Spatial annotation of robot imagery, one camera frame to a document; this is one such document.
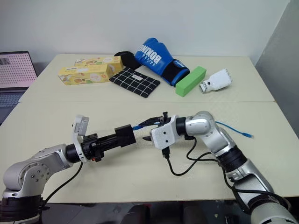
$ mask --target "laptop keyboard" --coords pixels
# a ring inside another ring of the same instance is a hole
[[[14,107],[18,104],[22,94],[3,94],[0,95],[0,107]]]

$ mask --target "robotic hand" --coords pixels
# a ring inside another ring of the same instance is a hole
[[[151,118],[143,124],[147,126],[157,121],[160,123],[151,130],[150,138],[155,147],[162,150],[166,159],[169,158],[169,146],[182,136],[199,136],[233,183],[230,188],[241,209],[251,213],[251,223],[298,223],[281,205],[285,201],[274,194],[268,181],[252,161],[244,156],[229,134],[216,125],[209,112],[201,111],[194,116],[181,118],[177,115],[169,118],[167,112],[163,114],[163,117]]]
[[[101,161],[105,151],[136,142],[131,125],[118,127],[115,134],[102,138],[98,138],[97,134],[85,136],[88,121],[88,117],[76,117],[72,133],[74,144],[43,149],[7,169],[3,177],[6,190],[1,202],[0,223],[37,223],[45,205],[41,194],[54,173],[79,161]]]

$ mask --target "table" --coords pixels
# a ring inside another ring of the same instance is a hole
[[[86,134],[104,136],[114,128],[139,122],[163,111],[187,116],[210,111],[216,120],[255,136],[245,138],[228,130],[239,148],[259,168],[282,196],[298,196],[299,140],[275,102],[40,102],[20,103],[0,127],[0,176],[11,164],[25,160],[37,151],[61,143],[71,143],[71,125],[76,114],[90,117]],[[197,163],[186,175],[170,173],[167,161],[151,142],[142,140],[150,129],[135,131],[137,143],[105,153],[101,162],[89,162],[81,173],[55,194],[53,203],[137,202],[167,200],[231,199],[222,171],[212,162]],[[171,147],[175,171],[183,171],[192,141]],[[207,151],[199,141],[196,156]],[[44,190],[49,195],[72,176],[73,168],[54,174]]]
[[[157,74],[142,66],[138,72],[161,80],[161,84],[144,99],[113,83],[81,84],[66,86],[58,78],[62,67],[71,67],[80,58],[99,55],[57,55],[26,91],[20,102],[63,101],[63,102],[269,102],[274,98],[263,83],[248,57],[187,57],[176,56],[191,71],[197,66],[207,69],[206,78],[227,68],[233,79],[225,90],[202,94],[195,87],[185,97],[175,94],[175,88],[168,85]]]

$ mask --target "robotic arm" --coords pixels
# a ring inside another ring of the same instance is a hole
[[[88,117],[76,117],[72,133],[74,144],[43,149],[7,169],[3,177],[6,190],[2,196],[0,223],[37,223],[43,206],[41,194],[54,173],[79,161],[101,161],[105,151],[136,142],[131,125],[118,127],[115,134],[102,138],[97,134],[85,136],[88,121]]]
[[[167,113],[159,117],[160,126],[150,132],[150,138],[157,149],[169,151],[169,146],[182,136],[199,136],[225,170],[226,176],[234,184],[233,193],[241,209],[251,213],[253,224],[298,223],[279,201],[258,191],[274,193],[273,188],[247,159],[229,134],[218,127],[209,112],[202,111],[194,116],[168,118]]]

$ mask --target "green block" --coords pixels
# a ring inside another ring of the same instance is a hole
[[[184,97],[190,92],[198,83],[200,83],[206,75],[206,69],[198,66],[190,72],[185,78],[176,84],[176,94]]]

